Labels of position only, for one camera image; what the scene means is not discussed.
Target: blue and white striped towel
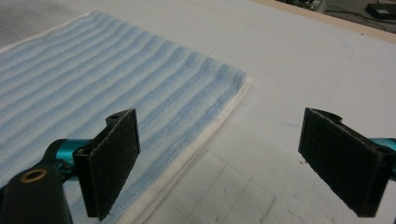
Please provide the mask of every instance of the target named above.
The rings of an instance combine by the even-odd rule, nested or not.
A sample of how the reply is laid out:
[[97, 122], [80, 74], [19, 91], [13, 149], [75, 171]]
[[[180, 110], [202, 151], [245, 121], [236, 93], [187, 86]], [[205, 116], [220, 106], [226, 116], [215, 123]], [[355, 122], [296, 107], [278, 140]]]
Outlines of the blue and white striped towel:
[[[105, 117], [136, 108], [142, 152], [104, 222], [143, 220], [250, 83], [230, 65], [129, 23], [83, 15], [0, 50], [0, 185], [52, 141], [93, 138]], [[76, 223], [98, 222], [86, 217], [77, 182], [64, 190]]]

